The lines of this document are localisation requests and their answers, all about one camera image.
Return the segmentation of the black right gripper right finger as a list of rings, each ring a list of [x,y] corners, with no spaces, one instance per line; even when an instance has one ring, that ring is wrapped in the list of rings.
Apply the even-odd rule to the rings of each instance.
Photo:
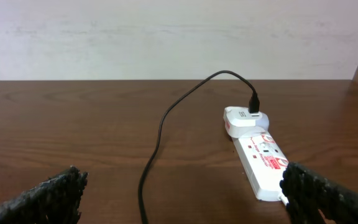
[[[292,223],[358,224],[358,193],[299,163],[288,164],[280,188],[288,199],[285,208]]]

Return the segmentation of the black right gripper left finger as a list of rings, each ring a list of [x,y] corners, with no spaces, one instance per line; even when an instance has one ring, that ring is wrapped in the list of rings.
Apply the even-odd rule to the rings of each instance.
[[[0,204],[0,224],[77,224],[88,173],[75,166]]]

